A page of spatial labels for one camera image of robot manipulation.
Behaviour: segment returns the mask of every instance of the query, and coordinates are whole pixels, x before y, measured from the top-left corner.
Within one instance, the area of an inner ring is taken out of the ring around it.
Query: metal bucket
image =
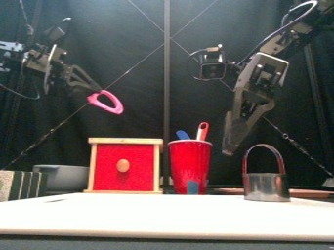
[[[256,147],[266,147],[277,156],[280,173],[248,173],[249,154]],[[245,199],[254,201],[290,201],[289,184],[284,158],[274,146],[260,144],[253,146],[244,159]]]

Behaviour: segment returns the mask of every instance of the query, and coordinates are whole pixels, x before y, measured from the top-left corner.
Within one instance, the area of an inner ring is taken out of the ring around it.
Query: metal rod
[[[162,163],[162,174],[164,174],[164,186],[169,186],[170,183],[170,153],[169,153],[169,142],[170,142],[170,0],[165,0],[165,98],[164,98],[164,163]]]

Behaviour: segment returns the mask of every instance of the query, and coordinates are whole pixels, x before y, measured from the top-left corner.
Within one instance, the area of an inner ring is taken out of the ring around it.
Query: black curtain
[[[172,0],[170,3],[170,140],[177,139],[180,129],[194,137],[200,122],[209,122],[208,140],[214,145],[209,178],[214,185],[242,184],[244,154],[254,144],[268,143],[284,155],[290,184],[320,186],[328,177],[325,172],[265,119],[236,155],[222,154],[224,120],[233,106],[236,82],[198,82],[188,70],[190,53],[218,44],[224,45],[229,61],[238,62],[280,28],[293,1]],[[41,99],[31,101],[0,90],[2,167],[31,170],[35,164],[89,166],[87,138],[164,138],[165,1],[31,0],[25,4],[29,22],[38,20],[35,43],[42,42],[47,28],[63,18],[73,18],[70,32],[58,44],[69,51],[66,62],[79,65],[102,88],[118,96],[125,113],[115,115],[86,104],[86,92],[45,95],[41,75],[26,74],[26,82],[22,79],[19,84],[18,72],[2,72],[0,79],[9,87],[33,96],[35,84],[41,93]],[[0,0],[0,6],[0,41],[27,43],[19,1]],[[333,45],[327,45],[328,39],[333,41],[333,33],[327,32],[312,44],[327,124],[319,123],[304,50],[289,59],[281,99],[266,118],[333,171],[320,135],[320,126],[327,126],[333,141]],[[43,136],[46,140],[34,146]],[[34,149],[17,160],[31,145]],[[250,163],[258,171],[277,168],[276,159],[265,150],[254,151]]]

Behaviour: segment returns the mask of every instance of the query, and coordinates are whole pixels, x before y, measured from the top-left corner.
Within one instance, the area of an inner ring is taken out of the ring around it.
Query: white surface
[[[334,241],[334,204],[75,193],[0,203],[0,234]]]

